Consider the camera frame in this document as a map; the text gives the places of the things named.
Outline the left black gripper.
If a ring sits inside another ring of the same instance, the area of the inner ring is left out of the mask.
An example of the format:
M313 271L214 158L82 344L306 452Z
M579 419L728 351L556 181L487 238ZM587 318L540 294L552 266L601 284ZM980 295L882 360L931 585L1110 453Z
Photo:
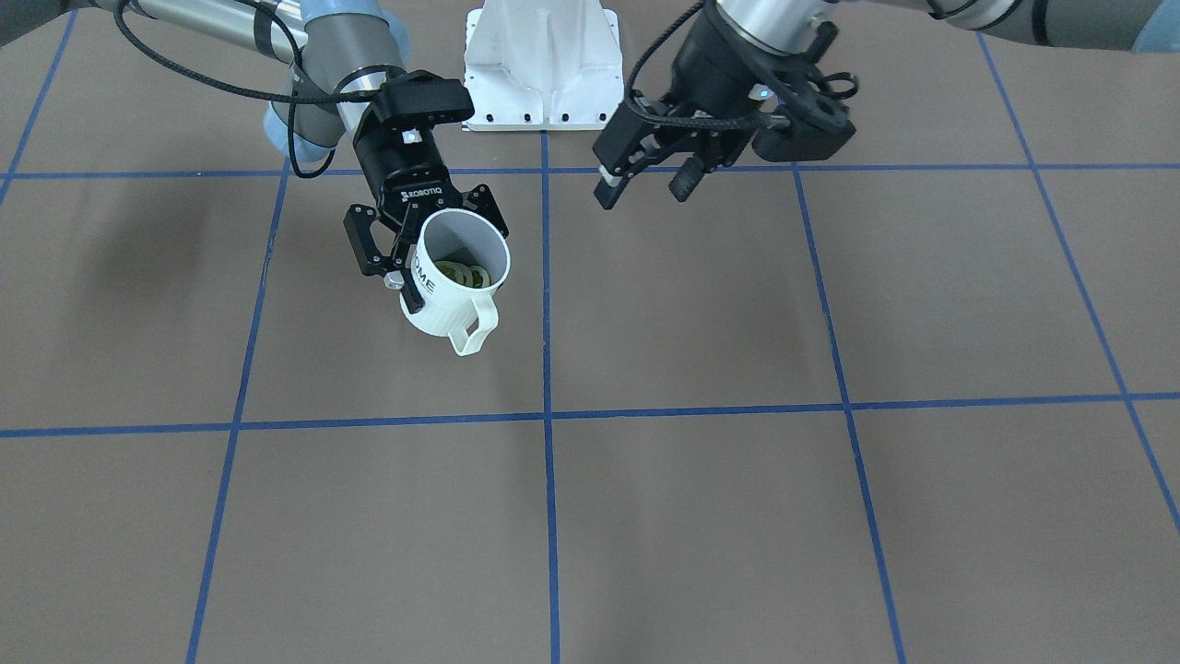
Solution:
M683 26L688 33L673 58L666 92L641 92L636 84L645 64ZM594 142L598 205L615 208L632 177L674 155L688 157L667 185L678 203L690 200L704 176L729 167L746 147L766 162L800 160L802 125L771 85L788 63L788 55L746 41L717 5L691 5L674 18L632 63L627 104L620 101Z

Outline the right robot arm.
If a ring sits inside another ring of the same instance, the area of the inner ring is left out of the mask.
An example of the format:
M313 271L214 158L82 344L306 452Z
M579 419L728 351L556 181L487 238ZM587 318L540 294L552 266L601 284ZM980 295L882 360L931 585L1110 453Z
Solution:
M409 40L375 1L93 1L140 54L206 87L268 104L266 131L291 170L315 178L342 139L350 142L372 204L346 213L343 226L365 276L400 290L409 314L440 297L442 259L466 259L476 285L507 274L507 226L487 186L455 189L437 142L440 125L476 114L455 79L409 71ZM273 63L289 78L278 92L236 87L173 63L135 35L129 17L192 29Z

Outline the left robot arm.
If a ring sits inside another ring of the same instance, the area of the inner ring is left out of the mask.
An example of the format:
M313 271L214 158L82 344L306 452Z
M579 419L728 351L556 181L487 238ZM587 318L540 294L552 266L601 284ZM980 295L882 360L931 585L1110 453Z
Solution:
M1175 53L1175 1L893 1L962 32L1045 50ZM747 147L760 160L824 162L856 134L847 101L859 81L825 73L837 1L696 1L632 64L622 101L594 143L598 205L676 155L670 193L688 200L704 176Z

